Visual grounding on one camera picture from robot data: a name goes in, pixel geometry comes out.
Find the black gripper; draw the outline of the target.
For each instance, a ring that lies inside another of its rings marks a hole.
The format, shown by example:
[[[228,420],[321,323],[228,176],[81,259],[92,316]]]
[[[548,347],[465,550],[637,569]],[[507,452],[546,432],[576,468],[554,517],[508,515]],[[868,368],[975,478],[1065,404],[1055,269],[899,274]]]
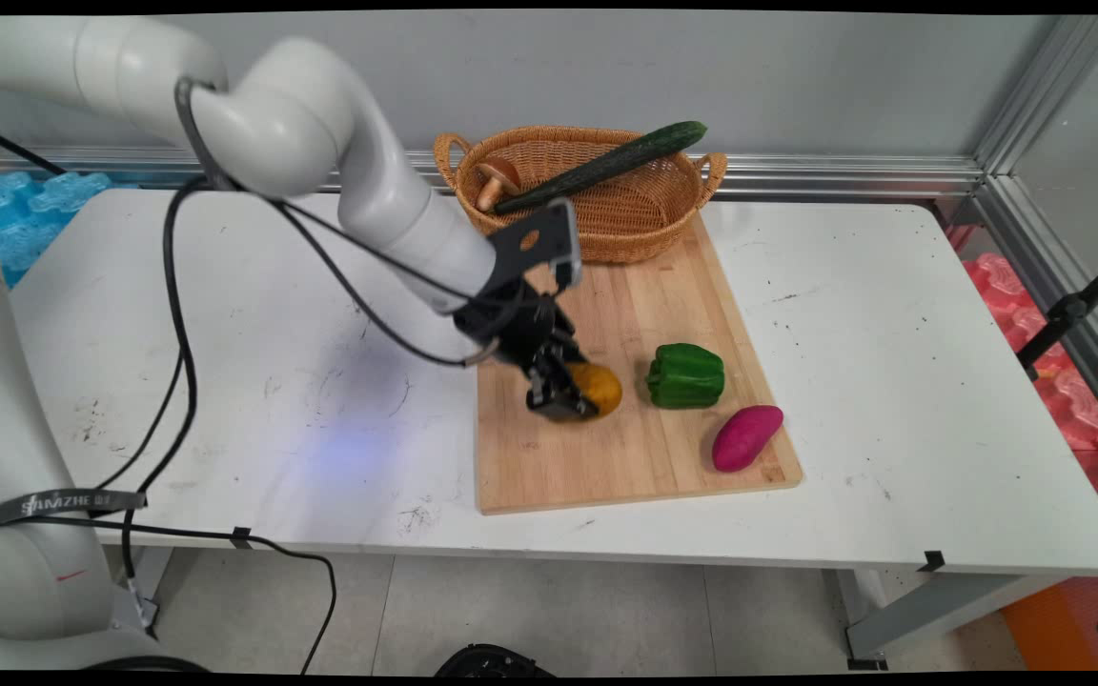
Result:
[[[541,293],[527,279],[511,281],[488,292],[482,303],[453,313],[453,325],[482,347],[497,344],[494,356],[515,366],[530,382],[526,407],[552,421],[589,421],[600,407],[575,381],[567,366],[587,363],[575,338],[574,324],[553,295]]]

